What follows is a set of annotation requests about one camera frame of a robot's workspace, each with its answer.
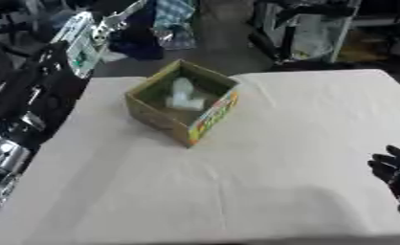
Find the white object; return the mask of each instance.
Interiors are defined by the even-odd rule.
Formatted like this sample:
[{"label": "white object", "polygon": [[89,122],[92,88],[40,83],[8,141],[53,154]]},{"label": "white object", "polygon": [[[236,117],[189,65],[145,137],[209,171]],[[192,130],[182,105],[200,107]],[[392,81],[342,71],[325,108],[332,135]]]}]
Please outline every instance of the white object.
[{"label": "white object", "polygon": [[194,86],[188,78],[177,78],[173,81],[172,97],[167,98],[167,107],[183,110],[201,111],[205,108],[205,99],[192,99]]},{"label": "white object", "polygon": [[[127,116],[143,78],[93,79],[1,211],[0,244],[400,235],[367,166],[400,146],[400,85],[376,70],[234,78],[238,105],[191,149]],[[346,235],[365,240],[333,243]]]}]

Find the blue fabric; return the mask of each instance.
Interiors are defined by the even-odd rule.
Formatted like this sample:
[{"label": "blue fabric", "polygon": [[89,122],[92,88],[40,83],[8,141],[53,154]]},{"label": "blue fabric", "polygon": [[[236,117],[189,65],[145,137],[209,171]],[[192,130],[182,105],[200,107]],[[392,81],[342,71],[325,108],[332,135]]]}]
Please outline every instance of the blue fabric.
[{"label": "blue fabric", "polygon": [[195,48],[195,39],[189,20],[195,13],[195,7],[189,0],[157,0],[154,28],[172,29],[171,41],[161,45],[167,50]]}]

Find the white tablecloth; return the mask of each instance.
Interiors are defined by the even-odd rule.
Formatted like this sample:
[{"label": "white tablecloth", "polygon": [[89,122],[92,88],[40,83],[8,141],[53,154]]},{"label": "white tablecloth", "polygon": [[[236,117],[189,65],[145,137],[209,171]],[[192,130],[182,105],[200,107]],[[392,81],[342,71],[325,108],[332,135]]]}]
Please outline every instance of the white tablecloth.
[{"label": "white tablecloth", "polygon": [[375,70],[251,74],[186,149],[128,116],[142,78],[96,78],[0,213],[0,244],[400,234],[367,167],[400,146],[400,85]]}]

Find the yellow printed label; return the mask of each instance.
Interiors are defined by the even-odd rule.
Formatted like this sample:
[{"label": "yellow printed label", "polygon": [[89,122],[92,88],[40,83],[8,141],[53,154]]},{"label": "yellow printed label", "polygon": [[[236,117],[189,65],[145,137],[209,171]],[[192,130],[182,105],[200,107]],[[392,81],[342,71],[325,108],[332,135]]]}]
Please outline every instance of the yellow printed label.
[{"label": "yellow printed label", "polygon": [[203,121],[194,125],[189,131],[189,141],[195,145],[205,133],[218,123],[235,106],[238,100],[236,91],[232,91],[226,98],[219,100],[210,113]]}]

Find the table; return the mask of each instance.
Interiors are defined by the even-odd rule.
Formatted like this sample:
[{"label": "table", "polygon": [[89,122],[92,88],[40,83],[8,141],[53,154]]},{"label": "table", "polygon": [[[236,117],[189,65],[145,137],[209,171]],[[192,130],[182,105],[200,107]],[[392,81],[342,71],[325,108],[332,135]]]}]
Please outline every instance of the table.
[{"label": "table", "polygon": [[400,235],[397,203],[367,167],[400,146],[391,77],[234,78],[240,103],[191,149],[128,116],[122,94],[143,78],[93,79],[0,213],[0,244]]}]

